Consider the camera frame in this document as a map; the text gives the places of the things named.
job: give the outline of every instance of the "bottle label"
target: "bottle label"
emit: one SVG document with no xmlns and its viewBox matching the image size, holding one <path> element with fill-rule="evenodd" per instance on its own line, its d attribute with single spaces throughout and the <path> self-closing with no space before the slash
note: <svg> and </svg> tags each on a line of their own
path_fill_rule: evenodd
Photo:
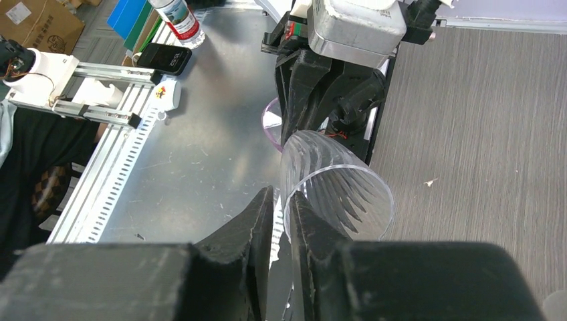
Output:
<svg viewBox="0 0 567 321">
<path fill-rule="evenodd" d="M 175 28 L 179 40 L 187 40 L 199 30 L 199 22 L 187 7 L 184 0 L 175 0 L 172 3 L 156 9 L 163 20 Z"/>
</svg>

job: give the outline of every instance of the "person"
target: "person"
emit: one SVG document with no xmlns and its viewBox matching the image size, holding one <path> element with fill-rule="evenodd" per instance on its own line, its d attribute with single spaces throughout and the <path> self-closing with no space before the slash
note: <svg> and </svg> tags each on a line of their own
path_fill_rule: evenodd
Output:
<svg viewBox="0 0 567 321">
<path fill-rule="evenodd" d="M 31 207 L 41 174 L 88 157 L 105 128 L 0 102 L 0 280 L 15 261 L 15 251 L 49 237 L 35 224 Z"/>
</svg>

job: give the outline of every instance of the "water bottle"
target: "water bottle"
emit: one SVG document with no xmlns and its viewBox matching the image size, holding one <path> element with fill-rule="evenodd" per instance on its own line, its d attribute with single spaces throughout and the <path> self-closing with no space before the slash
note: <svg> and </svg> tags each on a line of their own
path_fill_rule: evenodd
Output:
<svg viewBox="0 0 567 321">
<path fill-rule="evenodd" d="M 195 49 L 205 40 L 205 32 L 185 0 L 148 0 L 184 47 Z"/>
</svg>

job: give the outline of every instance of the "black phone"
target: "black phone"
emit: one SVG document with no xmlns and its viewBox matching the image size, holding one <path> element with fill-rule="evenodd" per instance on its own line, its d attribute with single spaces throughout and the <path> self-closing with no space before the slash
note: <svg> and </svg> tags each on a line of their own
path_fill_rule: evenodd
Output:
<svg viewBox="0 0 567 321">
<path fill-rule="evenodd" d="M 164 74 L 179 76 L 193 53 L 185 47 L 148 43 L 138 58 L 138 67 L 152 68 Z"/>
</svg>

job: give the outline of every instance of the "white label on box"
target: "white label on box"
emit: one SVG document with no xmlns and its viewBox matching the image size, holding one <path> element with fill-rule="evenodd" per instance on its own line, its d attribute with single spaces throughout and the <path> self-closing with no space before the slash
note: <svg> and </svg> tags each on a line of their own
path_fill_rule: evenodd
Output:
<svg viewBox="0 0 567 321">
<path fill-rule="evenodd" d="M 20 2 L 15 5 L 14 8 L 8 10 L 6 15 L 8 16 L 8 18 L 10 18 L 10 20 L 12 20 L 12 22 L 14 22 L 16 25 L 19 25 L 25 18 L 31 15 L 31 11 L 23 3 Z"/>
</svg>

